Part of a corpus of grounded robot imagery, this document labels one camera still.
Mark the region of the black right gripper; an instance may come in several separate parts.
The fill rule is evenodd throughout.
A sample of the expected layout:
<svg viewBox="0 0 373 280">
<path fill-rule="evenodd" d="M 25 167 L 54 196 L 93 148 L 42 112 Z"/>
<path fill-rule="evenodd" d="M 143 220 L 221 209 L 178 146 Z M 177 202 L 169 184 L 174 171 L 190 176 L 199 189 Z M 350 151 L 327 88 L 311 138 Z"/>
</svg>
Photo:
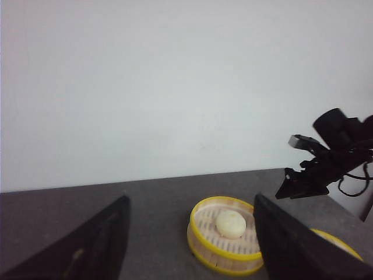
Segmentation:
<svg viewBox="0 0 373 280">
<path fill-rule="evenodd" d="M 368 165 L 372 163 L 372 117 L 360 121 L 334 108 L 317 118 L 313 128 L 324 144 L 300 134 L 291 136 L 289 145 L 308 151 L 313 158 L 300 163 L 301 171 L 285 168 L 285 179 L 275 197 L 297 199 L 326 195 L 329 184 L 341 184 L 344 177 L 353 177 L 351 171 L 359 166 L 363 168 L 361 179 L 365 186 L 353 196 L 363 194 L 372 181 L 368 172 Z"/>
</svg>

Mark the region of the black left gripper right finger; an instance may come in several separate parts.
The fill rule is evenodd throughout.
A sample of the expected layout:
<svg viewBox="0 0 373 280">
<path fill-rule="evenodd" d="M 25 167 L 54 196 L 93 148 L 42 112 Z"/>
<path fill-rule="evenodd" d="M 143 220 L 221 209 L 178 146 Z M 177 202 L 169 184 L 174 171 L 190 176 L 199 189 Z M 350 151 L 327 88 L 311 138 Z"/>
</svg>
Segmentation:
<svg viewBox="0 0 373 280">
<path fill-rule="evenodd" d="M 372 266 L 330 243 L 259 193 L 254 220 L 270 279 L 372 279 Z"/>
</svg>

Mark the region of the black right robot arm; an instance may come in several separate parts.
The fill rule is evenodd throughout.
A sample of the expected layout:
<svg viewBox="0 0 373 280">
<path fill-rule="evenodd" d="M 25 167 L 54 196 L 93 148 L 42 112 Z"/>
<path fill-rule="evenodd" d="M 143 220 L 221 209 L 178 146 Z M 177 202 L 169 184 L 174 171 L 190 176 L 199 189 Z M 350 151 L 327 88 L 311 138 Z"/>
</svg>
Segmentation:
<svg viewBox="0 0 373 280">
<path fill-rule="evenodd" d="M 363 194 L 372 181 L 368 172 L 368 164 L 372 163 L 372 117 L 360 121 L 334 108 L 321 115 L 313 128 L 325 144 L 300 134 L 290 137 L 291 147 L 308 151 L 313 158 L 300 163 L 301 171 L 285 168 L 285 179 L 275 197 L 297 199 L 327 195 L 329 184 L 341 184 L 344 177 L 349 177 L 359 166 L 363 168 L 361 179 L 365 187 L 353 196 Z"/>
</svg>

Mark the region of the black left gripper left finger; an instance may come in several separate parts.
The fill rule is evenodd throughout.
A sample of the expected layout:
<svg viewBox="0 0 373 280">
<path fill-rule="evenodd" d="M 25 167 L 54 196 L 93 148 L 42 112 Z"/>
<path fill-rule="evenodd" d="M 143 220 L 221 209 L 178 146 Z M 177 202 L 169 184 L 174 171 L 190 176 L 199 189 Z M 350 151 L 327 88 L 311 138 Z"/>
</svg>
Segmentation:
<svg viewBox="0 0 373 280">
<path fill-rule="evenodd" d="M 131 200 L 123 195 L 1 279 L 118 279 L 130 221 Z"/>
</svg>

